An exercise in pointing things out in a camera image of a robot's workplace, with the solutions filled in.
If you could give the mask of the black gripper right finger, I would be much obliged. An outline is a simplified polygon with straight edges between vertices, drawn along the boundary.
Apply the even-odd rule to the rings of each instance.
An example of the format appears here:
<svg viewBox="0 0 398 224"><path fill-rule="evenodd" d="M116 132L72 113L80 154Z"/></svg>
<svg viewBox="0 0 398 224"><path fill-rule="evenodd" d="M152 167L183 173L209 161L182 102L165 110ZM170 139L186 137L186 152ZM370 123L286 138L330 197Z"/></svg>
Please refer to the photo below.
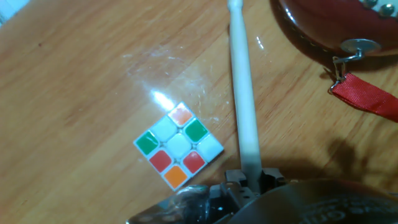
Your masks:
<svg viewBox="0 0 398 224"><path fill-rule="evenodd" d="M286 184L285 177L278 168L263 168L264 183L268 189L274 189Z"/></svg>

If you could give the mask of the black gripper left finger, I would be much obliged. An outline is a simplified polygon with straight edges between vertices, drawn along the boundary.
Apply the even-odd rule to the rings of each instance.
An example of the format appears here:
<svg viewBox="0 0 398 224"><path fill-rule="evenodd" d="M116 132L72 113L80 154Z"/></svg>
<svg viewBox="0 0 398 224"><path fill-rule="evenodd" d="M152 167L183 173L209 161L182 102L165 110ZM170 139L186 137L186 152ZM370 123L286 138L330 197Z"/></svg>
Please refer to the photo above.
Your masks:
<svg viewBox="0 0 398 224"><path fill-rule="evenodd" d="M236 213L257 195L248 187L246 176L240 170L227 170L226 180L210 187L210 211L213 213Z"/></svg>

